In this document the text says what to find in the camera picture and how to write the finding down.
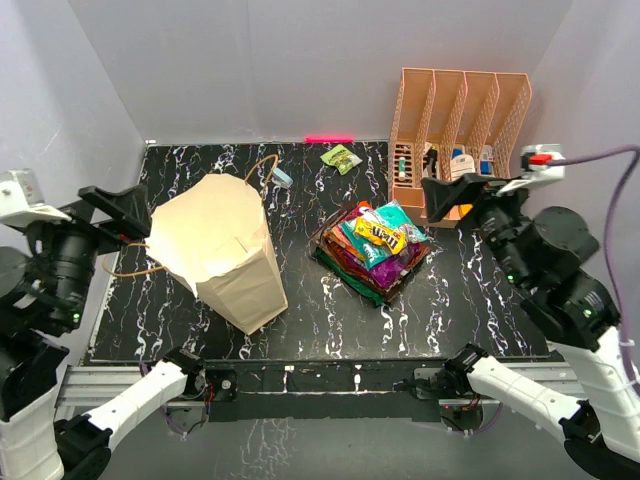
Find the teal Fox's candy packet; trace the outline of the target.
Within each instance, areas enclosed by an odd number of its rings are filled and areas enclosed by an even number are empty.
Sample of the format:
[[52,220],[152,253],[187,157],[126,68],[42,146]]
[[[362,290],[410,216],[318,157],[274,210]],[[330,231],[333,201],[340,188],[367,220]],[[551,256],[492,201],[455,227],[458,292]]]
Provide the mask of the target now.
[[[370,209],[362,209],[362,214],[359,217],[361,216],[394,230],[402,231],[406,235],[406,247],[412,244],[424,244],[427,240],[426,235],[410,220],[396,200],[376,209],[372,207]],[[354,225],[357,218],[345,218],[340,227],[351,240],[353,246],[364,255],[366,268],[371,269],[392,254],[386,247],[376,246],[354,233]]]

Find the yellow M&M's packet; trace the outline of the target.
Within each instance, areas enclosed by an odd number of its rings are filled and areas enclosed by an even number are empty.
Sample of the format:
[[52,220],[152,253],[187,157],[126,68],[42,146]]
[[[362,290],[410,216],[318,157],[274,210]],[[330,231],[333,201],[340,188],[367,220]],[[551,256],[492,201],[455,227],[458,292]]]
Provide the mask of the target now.
[[392,255],[399,254],[407,245],[406,235],[402,231],[367,220],[363,216],[356,219],[354,233],[376,246],[386,247]]

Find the brown paper bag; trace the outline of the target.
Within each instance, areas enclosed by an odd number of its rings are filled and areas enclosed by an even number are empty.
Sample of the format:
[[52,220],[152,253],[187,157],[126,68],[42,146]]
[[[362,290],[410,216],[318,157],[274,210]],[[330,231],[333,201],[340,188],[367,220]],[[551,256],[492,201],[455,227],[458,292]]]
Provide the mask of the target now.
[[157,206],[137,246],[192,295],[247,335],[288,307],[263,189],[248,176],[206,173]]

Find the red Doritos chips bag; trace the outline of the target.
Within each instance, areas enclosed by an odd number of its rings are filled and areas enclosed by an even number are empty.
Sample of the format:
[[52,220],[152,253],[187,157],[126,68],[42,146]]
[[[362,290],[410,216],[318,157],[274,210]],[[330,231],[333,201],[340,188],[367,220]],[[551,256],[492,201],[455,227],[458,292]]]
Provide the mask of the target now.
[[402,290],[404,282],[430,252],[425,243],[409,245],[408,255],[396,255],[366,268],[363,261],[337,243],[321,242],[312,257],[332,270],[349,287],[376,306],[390,304]]

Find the light green snack packet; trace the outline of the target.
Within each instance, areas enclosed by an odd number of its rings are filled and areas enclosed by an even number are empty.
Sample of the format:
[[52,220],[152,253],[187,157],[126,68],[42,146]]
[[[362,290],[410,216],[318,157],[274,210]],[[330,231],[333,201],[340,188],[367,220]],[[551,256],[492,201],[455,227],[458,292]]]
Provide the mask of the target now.
[[324,164],[334,167],[341,176],[362,163],[362,159],[344,145],[339,144],[321,155]]

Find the colourful candy packet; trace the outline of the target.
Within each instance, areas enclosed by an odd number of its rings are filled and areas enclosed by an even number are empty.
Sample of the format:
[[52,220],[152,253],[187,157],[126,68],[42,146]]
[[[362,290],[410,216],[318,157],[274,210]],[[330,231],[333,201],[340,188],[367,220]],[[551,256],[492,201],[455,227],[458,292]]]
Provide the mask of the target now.
[[362,214],[362,209],[370,209],[371,207],[372,205],[368,201],[359,201],[354,207],[351,207],[349,213],[340,223],[338,223],[325,234],[327,242],[332,242],[341,247],[346,252],[350,253],[351,256],[356,259],[361,265],[364,264],[364,255],[353,246],[351,240],[346,236],[346,234],[340,227],[340,224],[344,222],[345,218],[353,219],[359,217]]

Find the green chips bag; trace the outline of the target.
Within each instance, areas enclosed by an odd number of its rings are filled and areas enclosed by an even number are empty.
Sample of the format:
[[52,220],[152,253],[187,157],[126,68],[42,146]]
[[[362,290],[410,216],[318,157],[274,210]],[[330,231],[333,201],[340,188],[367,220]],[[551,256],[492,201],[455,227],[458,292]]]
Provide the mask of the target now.
[[361,296],[369,299],[376,307],[379,307],[386,303],[385,298],[365,285],[361,281],[357,280],[353,276],[344,271],[336,262],[334,262],[323,250],[316,248],[311,257],[327,266],[332,270],[341,280],[343,280],[349,287],[359,293]]

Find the purple snack packet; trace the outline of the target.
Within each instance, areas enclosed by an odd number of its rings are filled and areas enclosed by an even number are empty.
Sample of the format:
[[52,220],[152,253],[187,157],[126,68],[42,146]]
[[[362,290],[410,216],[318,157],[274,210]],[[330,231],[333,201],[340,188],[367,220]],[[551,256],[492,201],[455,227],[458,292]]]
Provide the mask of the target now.
[[407,275],[413,257],[413,246],[409,245],[397,255],[391,255],[387,259],[373,266],[368,271],[368,276],[380,289],[390,288],[396,281]]

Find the red brown snack box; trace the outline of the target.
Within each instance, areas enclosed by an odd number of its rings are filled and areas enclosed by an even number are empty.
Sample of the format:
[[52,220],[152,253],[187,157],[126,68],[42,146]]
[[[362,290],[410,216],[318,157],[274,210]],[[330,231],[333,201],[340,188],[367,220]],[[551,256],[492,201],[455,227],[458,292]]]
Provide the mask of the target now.
[[349,213],[350,209],[351,207],[349,205],[342,206],[334,213],[330,214],[318,227],[318,229],[309,238],[310,254],[313,254],[316,249],[324,249],[327,246],[325,234],[340,223]]

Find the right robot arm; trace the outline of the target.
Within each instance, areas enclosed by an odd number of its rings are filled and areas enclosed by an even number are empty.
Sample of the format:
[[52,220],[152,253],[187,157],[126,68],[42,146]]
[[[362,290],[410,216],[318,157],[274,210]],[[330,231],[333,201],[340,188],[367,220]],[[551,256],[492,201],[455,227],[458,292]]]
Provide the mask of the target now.
[[521,208],[529,191],[515,181],[465,174],[453,182],[425,178],[422,188],[431,222],[455,206],[471,205],[459,228],[480,234],[519,291],[522,309],[569,364],[586,397],[545,387],[472,343],[448,359],[428,385],[501,402],[549,432],[597,479],[638,478],[637,383],[624,368],[615,302],[582,268],[599,249],[584,219],[561,206],[527,217]]

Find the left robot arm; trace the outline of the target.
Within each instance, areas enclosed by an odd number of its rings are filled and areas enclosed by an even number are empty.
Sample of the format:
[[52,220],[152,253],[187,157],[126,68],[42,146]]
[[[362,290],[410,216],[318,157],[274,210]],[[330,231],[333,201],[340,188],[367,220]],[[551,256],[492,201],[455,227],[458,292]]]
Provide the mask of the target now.
[[167,402],[206,387],[201,359],[177,348],[122,393],[69,420],[55,416],[56,339],[82,319],[98,257],[149,236],[147,190],[89,186],[75,202],[45,204],[18,173],[1,185],[1,222],[28,251],[1,251],[1,475],[5,479],[95,479],[120,442]]

